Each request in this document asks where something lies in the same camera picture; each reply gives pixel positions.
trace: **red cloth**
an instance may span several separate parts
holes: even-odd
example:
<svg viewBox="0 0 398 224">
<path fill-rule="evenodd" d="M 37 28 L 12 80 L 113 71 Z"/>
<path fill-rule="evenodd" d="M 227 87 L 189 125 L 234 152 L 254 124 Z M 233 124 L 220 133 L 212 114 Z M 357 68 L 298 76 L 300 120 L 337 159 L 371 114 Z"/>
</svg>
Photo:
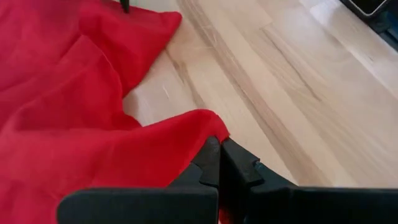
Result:
<svg viewBox="0 0 398 224">
<path fill-rule="evenodd" d="M 0 223 L 55 223 L 61 198 L 87 187 L 164 187 L 208 136 L 228 136 L 207 110 L 146 127 L 123 113 L 180 21 L 116 2 L 0 1 Z"/>
</svg>

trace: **wood grain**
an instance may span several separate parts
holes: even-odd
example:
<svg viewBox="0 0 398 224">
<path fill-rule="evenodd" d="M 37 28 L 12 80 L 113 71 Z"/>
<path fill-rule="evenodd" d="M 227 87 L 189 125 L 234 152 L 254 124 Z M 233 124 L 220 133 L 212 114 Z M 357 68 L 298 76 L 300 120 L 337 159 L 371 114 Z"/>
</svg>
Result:
<svg viewBox="0 0 398 224">
<path fill-rule="evenodd" d="M 398 186 L 398 53 L 337 0 L 145 0 L 183 22 L 124 99 L 142 124 L 218 113 L 299 185 Z"/>
</svg>

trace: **light wooden floor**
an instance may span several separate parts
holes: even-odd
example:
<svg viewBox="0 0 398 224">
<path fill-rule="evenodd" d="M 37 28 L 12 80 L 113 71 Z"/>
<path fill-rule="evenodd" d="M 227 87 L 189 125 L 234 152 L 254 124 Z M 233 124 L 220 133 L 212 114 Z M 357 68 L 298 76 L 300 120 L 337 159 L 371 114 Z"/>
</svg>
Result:
<svg viewBox="0 0 398 224">
<path fill-rule="evenodd" d="M 132 0 L 183 22 L 124 100 L 151 124 L 208 108 L 299 185 L 398 187 L 398 53 L 337 0 Z"/>
</svg>

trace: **red fabric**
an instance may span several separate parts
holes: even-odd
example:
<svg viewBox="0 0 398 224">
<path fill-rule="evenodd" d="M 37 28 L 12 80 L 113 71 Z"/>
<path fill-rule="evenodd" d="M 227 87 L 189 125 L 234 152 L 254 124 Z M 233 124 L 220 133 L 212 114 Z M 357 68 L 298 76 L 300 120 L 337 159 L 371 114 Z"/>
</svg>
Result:
<svg viewBox="0 0 398 224">
<path fill-rule="evenodd" d="M 123 113 L 180 21 L 116 2 L 0 1 L 0 223 L 55 223 L 61 198 L 87 187 L 164 187 L 208 136 L 228 136 L 207 110 L 146 127 Z"/>
</svg>

